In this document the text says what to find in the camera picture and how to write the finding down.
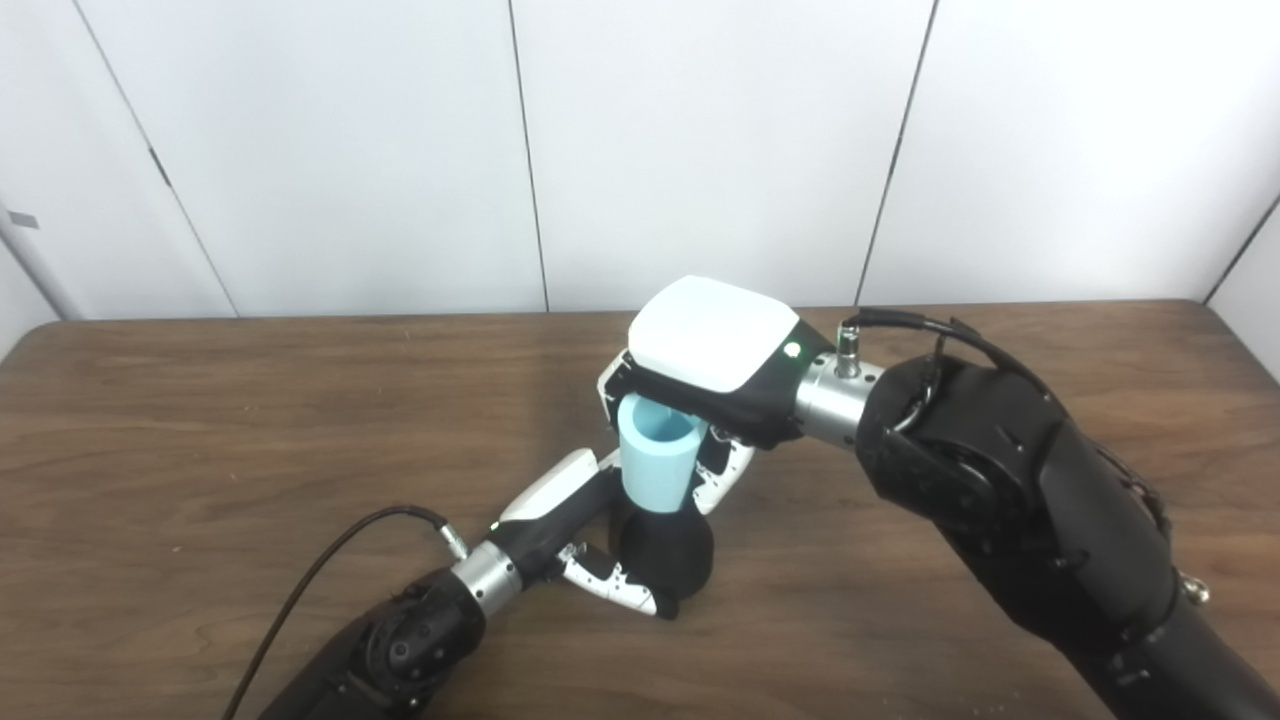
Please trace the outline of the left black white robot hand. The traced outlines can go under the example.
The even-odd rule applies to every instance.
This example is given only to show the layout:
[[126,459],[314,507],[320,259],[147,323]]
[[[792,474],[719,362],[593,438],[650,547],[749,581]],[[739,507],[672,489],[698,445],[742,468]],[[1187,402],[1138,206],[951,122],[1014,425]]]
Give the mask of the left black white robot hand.
[[563,579],[581,591],[643,615],[673,620],[678,601],[634,578],[621,560],[576,541],[576,534],[622,495],[620,451],[599,459],[577,448],[517,495],[483,542],[518,592]]

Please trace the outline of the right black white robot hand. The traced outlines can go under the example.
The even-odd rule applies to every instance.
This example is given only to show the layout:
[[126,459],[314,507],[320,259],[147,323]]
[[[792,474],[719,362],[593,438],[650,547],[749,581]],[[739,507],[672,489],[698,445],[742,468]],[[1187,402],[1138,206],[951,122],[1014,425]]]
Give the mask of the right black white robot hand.
[[758,450],[801,438],[797,396],[835,346],[763,293],[687,275],[632,319],[623,350],[596,382],[620,437],[623,492],[654,514],[677,512],[699,471],[717,506]]

